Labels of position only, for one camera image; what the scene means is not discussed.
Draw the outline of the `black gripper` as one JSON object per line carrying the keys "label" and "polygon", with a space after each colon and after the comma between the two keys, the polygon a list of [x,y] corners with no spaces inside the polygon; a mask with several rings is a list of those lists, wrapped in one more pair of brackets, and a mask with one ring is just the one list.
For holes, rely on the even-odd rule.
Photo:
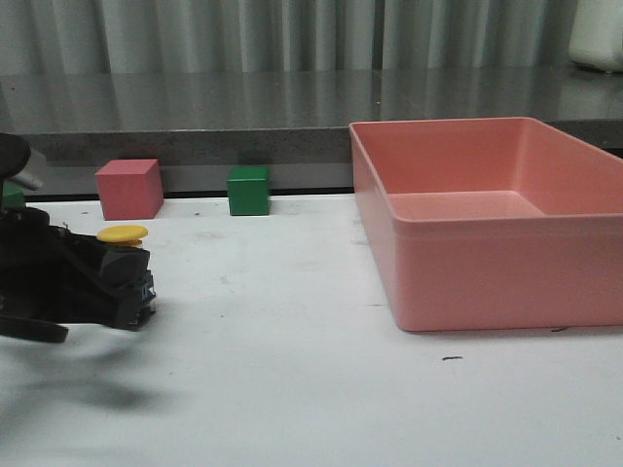
{"label": "black gripper", "polygon": [[52,226],[47,212],[1,210],[1,324],[94,323],[126,331],[152,315],[150,253]]}

